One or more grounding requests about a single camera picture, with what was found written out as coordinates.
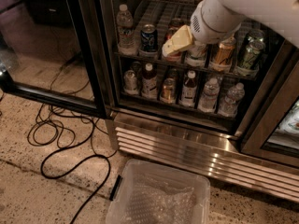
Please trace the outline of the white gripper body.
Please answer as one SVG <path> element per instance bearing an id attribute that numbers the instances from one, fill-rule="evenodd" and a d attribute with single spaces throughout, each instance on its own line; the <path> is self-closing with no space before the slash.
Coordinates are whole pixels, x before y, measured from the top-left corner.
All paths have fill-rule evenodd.
<path id="1" fill-rule="evenodd" d="M 203 0 L 191 16 L 191 32 L 195 40 L 216 44 L 232 36 L 245 19 L 218 0 Z"/>

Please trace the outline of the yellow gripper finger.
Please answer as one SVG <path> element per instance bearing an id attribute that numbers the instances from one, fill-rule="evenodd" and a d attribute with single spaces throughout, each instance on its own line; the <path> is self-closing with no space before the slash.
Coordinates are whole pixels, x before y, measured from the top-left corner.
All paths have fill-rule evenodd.
<path id="1" fill-rule="evenodd" d="M 177 52 L 187 50 L 192 44 L 191 28 L 188 25 L 183 25 L 163 44 L 162 54 L 164 57 L 168 57 Z"/>

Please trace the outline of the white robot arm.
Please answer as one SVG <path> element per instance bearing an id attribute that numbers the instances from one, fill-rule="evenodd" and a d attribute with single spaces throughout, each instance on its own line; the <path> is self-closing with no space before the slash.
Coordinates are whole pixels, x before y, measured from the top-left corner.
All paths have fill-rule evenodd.
<path id="1" fill-rule="evenodd" d="M 195 41 L 216 44 L 234 34 L 245 19 L 257 21 L 299 48 L 299 0 L 203 0 L 191 23 L 163 45 L 163 56 L 189 49 Z"/>

